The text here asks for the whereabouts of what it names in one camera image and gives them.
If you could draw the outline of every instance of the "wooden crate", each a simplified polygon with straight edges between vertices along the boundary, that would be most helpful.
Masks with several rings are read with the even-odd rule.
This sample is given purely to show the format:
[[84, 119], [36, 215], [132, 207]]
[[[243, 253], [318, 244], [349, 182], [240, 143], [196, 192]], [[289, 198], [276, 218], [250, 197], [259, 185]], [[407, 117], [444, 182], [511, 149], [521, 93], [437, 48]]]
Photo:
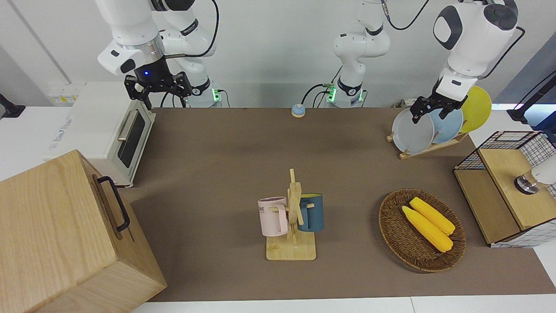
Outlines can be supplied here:
[[166, 287], [124, 199], [78, 151], [0, 182], [0, 312], [130, 312]]
[[526, 195], [514, 179], [531, 170], [520, 150], [479, 149], [486, 169], [456, 169], [475, 219], [487, 243], [503, 241], [556, 218], [556, 200], [548, 190]]

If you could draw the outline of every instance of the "green indicator light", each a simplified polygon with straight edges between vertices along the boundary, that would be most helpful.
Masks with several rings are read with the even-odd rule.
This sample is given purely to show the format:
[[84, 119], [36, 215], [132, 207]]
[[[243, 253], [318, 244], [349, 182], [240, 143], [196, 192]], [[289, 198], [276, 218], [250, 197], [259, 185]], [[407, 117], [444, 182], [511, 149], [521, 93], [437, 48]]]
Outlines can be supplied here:
[[329, 93], [328, 102], [334, 102], [336, 100], [336, 88], [332, 87], [332, 91]]
[[214, 99], [214, 102], [220, 101], [220, 93], [214, 88], [212, 89], [212, 98]]

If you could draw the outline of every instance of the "label sticker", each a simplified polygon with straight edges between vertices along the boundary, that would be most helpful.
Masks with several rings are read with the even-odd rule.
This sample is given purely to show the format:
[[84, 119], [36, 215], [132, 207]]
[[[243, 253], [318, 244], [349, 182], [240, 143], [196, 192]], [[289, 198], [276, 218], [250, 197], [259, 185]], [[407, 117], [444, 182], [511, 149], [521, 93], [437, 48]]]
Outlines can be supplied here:
[[359, 102], [359, 97], [351, 99], [351, 106], [354, 106], [355, 104], [357, 104], [357, 102]]
[[75, 116], [69, 116], [68, 118], [66, 118], [64, 124], [58, 129], [58, 133], [56, 133], [56, 137], [54, 137], [54, 139], [52, 140], [52, 144], [50, 144], [48, 150], [54, 151], [56, 150], [56, 148], [58, 148], [58, 143], [62, 141], [62, 138], [64, 138], [66, 130], [69, 128], [74, 118]]

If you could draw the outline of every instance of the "brown table surface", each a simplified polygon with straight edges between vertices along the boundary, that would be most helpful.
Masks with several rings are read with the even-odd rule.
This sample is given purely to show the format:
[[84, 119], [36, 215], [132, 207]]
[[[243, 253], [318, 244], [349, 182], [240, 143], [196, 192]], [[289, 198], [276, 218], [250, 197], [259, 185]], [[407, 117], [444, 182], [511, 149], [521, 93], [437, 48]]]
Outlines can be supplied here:
[[[408, 160], [385, 137], [397, 109], [157, 109], [135, 186], [121, 190], [168, 288], [152, 301], [551, 294], [535, 252], [489, 248], [452, 173], [469, 138]], [[257, 200], [286, 195], [289, 168], [324, 195], [317, 259], [265, 258]], [[435, 194], [461, 220], [467, 250], [453, 269], [421, 274], [386, 246], [384, 197]]]

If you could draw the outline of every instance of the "oven window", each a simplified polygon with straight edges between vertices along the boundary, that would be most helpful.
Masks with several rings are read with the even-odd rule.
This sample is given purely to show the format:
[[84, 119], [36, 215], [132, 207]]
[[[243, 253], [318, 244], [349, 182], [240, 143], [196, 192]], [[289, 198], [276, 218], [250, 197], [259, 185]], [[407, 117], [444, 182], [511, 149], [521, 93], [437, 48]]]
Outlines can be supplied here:
[[130, 168], [131, 160], [137, 150], [137, 145], [141, 140], [141, 135], [145, 129], [145, 120], [141, 114], [137, 114], [137, 119], [131, 128], [131, 133], [127, 141], [122, 142], [118, 151], [118, 158], [123, 162], [126, 168]]

